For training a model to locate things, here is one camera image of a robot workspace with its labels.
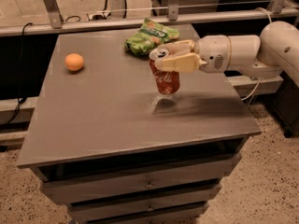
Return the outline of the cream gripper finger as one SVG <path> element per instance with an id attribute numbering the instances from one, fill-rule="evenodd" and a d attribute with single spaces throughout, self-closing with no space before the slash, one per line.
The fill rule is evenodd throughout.
<path id="1" fill-rule="evenodd" d="M 160 54 L 182 55 L 194 51 L 195 42 L 192 40 L 182 40 L 172 43 L 165 43 L 158 47 Z"/>
<path id="2" fill-rule="evenodd" d="M 164 72 L 192 73 L 202 65 L 206 65 L 206 62 L 198 54 L 192 52 L 179 56 L 159 58 L 154 64 L 158 70 Z"/>

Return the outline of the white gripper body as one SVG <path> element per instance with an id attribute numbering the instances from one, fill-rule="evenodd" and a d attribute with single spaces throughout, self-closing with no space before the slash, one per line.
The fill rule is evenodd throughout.
<path id="1" fill-rule="evenodd" d="M 194 52 L 200 57 L 201 71 L 222 73 L 230 62 L 231 42 L 225 35 L 207 35 L 195 42 Z"/>

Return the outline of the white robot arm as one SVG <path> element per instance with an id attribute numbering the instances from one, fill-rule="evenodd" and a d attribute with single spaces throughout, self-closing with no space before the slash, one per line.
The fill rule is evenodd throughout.
<path id="1" fill-rule="evenodd" d="M 299 86 L 299 29 L 285 21 L 268 23 L 259 35 L 207 35 L 163 44 L 149 57 L 163 72 L 237 71 L 256 78 L 286 73 Z"/>

